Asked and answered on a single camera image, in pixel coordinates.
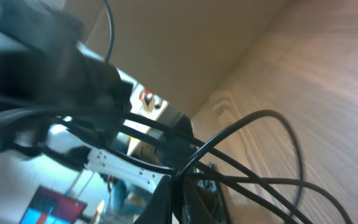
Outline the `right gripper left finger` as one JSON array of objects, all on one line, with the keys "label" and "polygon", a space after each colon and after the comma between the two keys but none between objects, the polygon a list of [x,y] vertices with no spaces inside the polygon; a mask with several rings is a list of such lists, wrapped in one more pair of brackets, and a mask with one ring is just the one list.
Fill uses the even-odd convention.
[{"label": "right gripper left finger", "polygon": [[163,176],[143,213],[134,224],[171,224],[171,178]]}]

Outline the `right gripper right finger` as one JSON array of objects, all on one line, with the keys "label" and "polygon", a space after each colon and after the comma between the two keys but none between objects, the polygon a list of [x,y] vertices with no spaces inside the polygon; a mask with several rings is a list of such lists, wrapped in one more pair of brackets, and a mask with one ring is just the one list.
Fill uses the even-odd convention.
[{"label": "right gripper right finger", "polygon": [[185,179],[183,196],[182,223],[219,223],[217,188],[212,181]]}]

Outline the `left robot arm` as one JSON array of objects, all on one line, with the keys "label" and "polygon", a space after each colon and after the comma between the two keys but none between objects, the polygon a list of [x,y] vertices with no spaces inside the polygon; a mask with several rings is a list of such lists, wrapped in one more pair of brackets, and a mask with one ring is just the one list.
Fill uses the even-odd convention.
[{"label": "left robot arm", "polygon": [[77,47],[81,24],[37,2],[0,1],[0,152],[45,154],[74,170],[114,175],[153,192],[195,148],[124,125],[131,85]]}]

